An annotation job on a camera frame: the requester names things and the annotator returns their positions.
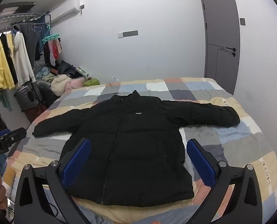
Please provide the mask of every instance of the jacket sleeve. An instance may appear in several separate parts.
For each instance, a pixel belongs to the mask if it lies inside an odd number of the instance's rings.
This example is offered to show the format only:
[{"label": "jacket sleeve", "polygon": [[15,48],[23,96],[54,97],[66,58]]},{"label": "jacket sleeve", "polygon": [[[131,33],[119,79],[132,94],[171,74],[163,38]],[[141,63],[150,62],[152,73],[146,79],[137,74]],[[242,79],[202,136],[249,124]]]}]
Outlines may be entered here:
[{"label": "jacket sleeve", "polygon": [[240,123],[232,107],[195,102],[162,101],[166,118],[179,126],[215,125],[232,127]]},{"label": "jacket sleeve", "polygon": [[14,85],[13,77],[11,75],[11,71],[10,71],[4,50],[1,53],[1,57],[2,57],[4,75],[5,75],[7,87],[9,88],[9,90],[12,90],[15,87],[15,85]]},{"label": "jacket sleeve", "polygon": [[32,69],[32,66],[31,66],[31,62],[30,62],[30,59],[29,59],[29,56],[28,56],[28,52],[27,52],[27,48],[26,48],[26,43],[25,43],[25,39],[24,39],[24,36],[22,33],[20,33],[20,40],[21,40],[21,45],[22,48],[23,48],[23,52],[24,54],[22,55],[22,65],[23,65],[23,72],[24,72],[24,77],[25,78],[30,78],[32,80],[32,82],[36,82],[36,79],[35,79],[35,75],[34,75],[34,72],[33,72],[33,69]]},{"label": "jacket sleeve", "polygon": [[88,109],[74,109],[64,114],[41,121],[35,126],[33,136],[46,136],[55,132],[75,133],[88,117]]}]

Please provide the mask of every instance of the blue gripper pad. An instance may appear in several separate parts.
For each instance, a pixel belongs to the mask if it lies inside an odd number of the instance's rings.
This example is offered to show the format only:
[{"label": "blue gripper pad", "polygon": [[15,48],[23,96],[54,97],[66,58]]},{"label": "blue gripper pad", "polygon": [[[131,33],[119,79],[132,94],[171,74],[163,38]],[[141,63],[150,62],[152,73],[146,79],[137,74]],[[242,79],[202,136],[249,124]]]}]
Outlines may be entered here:
[{"label": "blue gripper pad", "polygon": [[9,129],[2,130],[2,131],[0,131],[0,136],[6,135],[9,132],[11,132],[11,130],[9,130]]},{"label": "blue gripper pad", "polygon": [[187,142],[186,151],[203,183],[211,188],[214,187],[215,171],[192,140]]},{"label": "blue gripper pad", "polygon": [[91,142],[85,140],[63,170],[62,185],[71,186],[91,153]]}]

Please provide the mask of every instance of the bed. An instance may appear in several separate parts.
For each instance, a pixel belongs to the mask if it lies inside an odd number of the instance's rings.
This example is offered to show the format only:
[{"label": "bed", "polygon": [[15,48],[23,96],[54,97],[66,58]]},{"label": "bed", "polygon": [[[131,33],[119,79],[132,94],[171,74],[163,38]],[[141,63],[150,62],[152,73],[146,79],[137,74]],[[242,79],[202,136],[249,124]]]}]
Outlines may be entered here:
[{"label": "bed", "polygon": [[[34,127],[42,120],[63,114],[71,109],[90,108],[107,100],[114,94],[128,95],[137,90],[140,95],[156,96],[162,100],[193,101],[233,107],[241,122],[237,127],[218,128],[209,126],[189,126],[180,128],[183,144],[195,138],[206,151],[211,152],[218,161],[226,161],[230,166],[244,167],[251,163],[256,171],[263,204],[263,224],[277,209],[277,158],[254,120],[243,110],[235,98],[209,78],[172,78],[121,82],[84,87],[64,93],[48,110],[40,115],[28,128],[27,137],[22,140],[16,151],[7,159],[4,184],[7,193],[15,200],[16,187],[27,163],[34,167],[47,166],[52,160],[58,160],[61,150],[70,137],[70,133],[57,133],[42,138],[34,138]],[[74,198],[85,216],[96,224],[135,223],[161,224],[186,223],[193,215],[210,188],[205,186],[186,153],[185,168],[193,179],[195,197],[155,207],[103,206],[92,201]],[[222,216],[229,201],[233,186],[216,213],[215,219]],[[45,189],[50,203],[53,198]]]}]

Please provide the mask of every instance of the white hoodie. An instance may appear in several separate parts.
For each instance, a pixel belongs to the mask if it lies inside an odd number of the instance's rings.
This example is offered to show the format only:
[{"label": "white hoodie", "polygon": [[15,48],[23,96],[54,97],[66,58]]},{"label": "white hoodie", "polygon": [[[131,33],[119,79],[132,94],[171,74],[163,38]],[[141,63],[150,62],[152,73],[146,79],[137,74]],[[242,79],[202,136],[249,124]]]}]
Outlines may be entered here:
[{"label": "white hoodie", "polygon": [[14,38],[14,56],[13,64],[17,74],[17,88],[21,87],[27,81],[35,82],[35,76],[29,60],[26,49],[25,39],[21,32],[17,32]]}]

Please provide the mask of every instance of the yellow robe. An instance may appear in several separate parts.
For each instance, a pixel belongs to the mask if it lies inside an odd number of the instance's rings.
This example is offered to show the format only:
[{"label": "yellow robe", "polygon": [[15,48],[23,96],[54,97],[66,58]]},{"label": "yellow robe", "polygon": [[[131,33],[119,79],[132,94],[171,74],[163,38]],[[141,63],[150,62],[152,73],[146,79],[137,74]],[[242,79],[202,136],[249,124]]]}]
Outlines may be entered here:
[{"label": "yellow robe", "polygon": [[11,90],[14,87],[14,81],[0,40],[0,89],[9,88]]}]

